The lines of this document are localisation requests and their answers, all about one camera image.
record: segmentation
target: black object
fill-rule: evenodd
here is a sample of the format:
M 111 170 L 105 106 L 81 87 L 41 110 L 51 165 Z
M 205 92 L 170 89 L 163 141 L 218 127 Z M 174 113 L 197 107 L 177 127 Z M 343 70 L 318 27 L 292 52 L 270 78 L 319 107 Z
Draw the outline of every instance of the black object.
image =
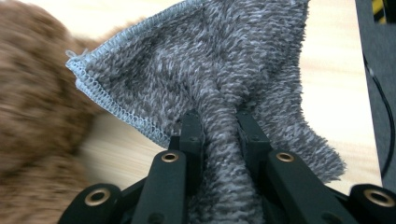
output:
M 325 187 L 294 153 L 272 150 L 254 118 L 237 113 L 242 154 L 262 194 L 266 223 L 396 223 L 396 195 L 357 185 L 347 197 Z M 183 118 L 181 136 L 154 158 L 148 177 L 124 191 L 98 184 L 84 189 L 59 223 L 187 223 L 186 199 L 201 183 L 203 136 L 195 112 Z

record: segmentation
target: brown plush toy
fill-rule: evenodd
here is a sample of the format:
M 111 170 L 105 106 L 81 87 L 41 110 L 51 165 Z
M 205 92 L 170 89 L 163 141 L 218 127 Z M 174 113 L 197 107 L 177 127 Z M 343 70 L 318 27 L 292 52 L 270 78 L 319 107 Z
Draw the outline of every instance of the brown plush toy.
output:
M 73 153 L 102 110 L 64 64 L 67 49 L 97 46 L 40 7 L 0 1 L 1 223 L 56 223 L 87 187 Z

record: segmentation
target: mounting hole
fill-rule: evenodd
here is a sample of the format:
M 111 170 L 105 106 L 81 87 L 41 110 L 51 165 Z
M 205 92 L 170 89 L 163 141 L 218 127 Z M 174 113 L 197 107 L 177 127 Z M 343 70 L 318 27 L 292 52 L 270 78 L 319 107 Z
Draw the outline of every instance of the mounting hole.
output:
M 162 224 L 165 221 L 165 216 L 161 213 L 151 213 L 148 216 L 149 224 Z
M 321 218 L 327 223 L 327 224 L 342 224 L 343 221 L 341 220 L 340 217 L 337 215 L 331 213 L 331 212 L 324 212 L 321 216 Z
M 107 201 L 108 198 L 110 198 L 110 191 L 108 189 L 94 189 L 85 197 L 85 204 L 88 206 L 97 206 Z
M 286 152 L 279 152 L 279 153 L 276 154 L 276 157 L 280 161 L 286 161 L 286 162 L 294 161 L 294 157 L 291 156 L 289 153 L 286 153 Z
M 162 159 L 164 162 L 174 162 L 174 161 L 177 161 L 177 160 L 178 160 L 178 155 L 175 154 L 175 153 L 166 153 L 166 154 L 163 154 L 163 156 L 161 157 L 161 159 Z
M 388 194 L 377 189 L 366 189 L 363 192 L 364 196 L 372 203 L 383 207 L 393 207 L 395 201 L 388 196 Z

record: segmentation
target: gray towel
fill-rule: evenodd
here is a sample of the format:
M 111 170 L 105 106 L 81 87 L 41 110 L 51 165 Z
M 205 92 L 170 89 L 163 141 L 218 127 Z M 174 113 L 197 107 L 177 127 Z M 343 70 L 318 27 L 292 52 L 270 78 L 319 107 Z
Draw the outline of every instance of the gray towel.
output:
M 190 109 L 207 147 L 190 223 L 263 223 L 242 159 L 235 112 L 250 111 L 274 149 L 296 152 L 323 181 L 345 165 L 301 109 L 299 56 L 308 1 L 188 0 L 90 53 L 69 52 L 77 86 L 162 147 Z

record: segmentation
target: wooden surface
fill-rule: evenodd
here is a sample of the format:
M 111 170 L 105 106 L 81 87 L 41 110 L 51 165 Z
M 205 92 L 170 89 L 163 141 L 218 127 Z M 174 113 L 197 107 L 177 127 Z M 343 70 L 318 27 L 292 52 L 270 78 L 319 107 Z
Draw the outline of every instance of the wooden surface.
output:
M 27 0 L 36 3 L 75 35 L 98 37 L 114 26 L 154 15 L 177 0 Z M 306 120 L 347 163 L 344 193 L 358 183 L 381 185 L 375 137 L 354 0 L 311 0 L 301 58 Z M 146 176 L 162 150 L 134 128 L 103 115 L 81 147 L 80 159 L 94 182 L 122 189 Z

